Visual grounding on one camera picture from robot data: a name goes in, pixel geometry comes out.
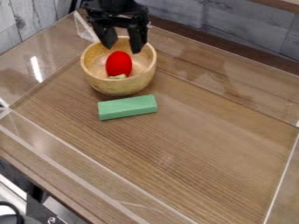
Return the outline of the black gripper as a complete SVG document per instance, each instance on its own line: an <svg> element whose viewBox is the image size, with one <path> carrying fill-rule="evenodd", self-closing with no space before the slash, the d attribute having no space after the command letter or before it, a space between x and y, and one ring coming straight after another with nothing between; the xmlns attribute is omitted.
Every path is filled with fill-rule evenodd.
<svg viewBox="0 0 299 224"><path fill-rule="evenodd" d="M149 8L137 0L83 0L89 21L107 49L118 42L114 27L127 28L133 54L141 53L147 43Z"/></svg>

